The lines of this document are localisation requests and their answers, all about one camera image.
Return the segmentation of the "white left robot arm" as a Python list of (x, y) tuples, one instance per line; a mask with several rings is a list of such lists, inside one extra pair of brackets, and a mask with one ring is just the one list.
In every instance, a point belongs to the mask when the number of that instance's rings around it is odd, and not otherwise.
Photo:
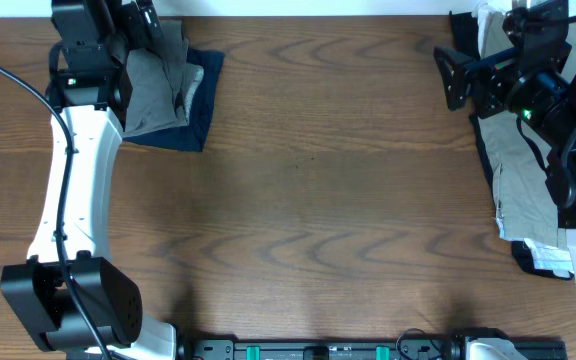
[(111, 261), (110, 185), (133, 94), (132, 50), (162, 34), (149, 1), (55, 1), (60, 39), (40, 100), (53, 150), (40, 225), (0, 287), (38, 349), (71, 359), (173, 359), (177, 332), (144, 312), (138, 286)]

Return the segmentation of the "grey shorts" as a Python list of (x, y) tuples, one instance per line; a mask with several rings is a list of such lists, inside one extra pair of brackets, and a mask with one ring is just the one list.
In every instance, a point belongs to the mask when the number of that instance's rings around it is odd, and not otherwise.
[(132, 50), (127, 74), (133, 91), (123, 136), (134, 137), (190, 124), (204, 69), (188, 61), (189, 40), (179, 20), (161, 23), (163, 36), (149, 48)]

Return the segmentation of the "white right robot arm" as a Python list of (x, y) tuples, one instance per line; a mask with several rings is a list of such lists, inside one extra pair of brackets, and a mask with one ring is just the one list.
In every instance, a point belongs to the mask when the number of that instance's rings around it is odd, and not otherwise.
[(473, 99), (482, 119), (509, 111), (550, 145), (545, 184), (576, 281), (576, 74), (566, 81), (560, 73), (570, 51), (563, 37), (536, 43), (534, 53), (518, 46), (481, 60), (445, 47), (435, 48), (433, 56), (450, 110)]

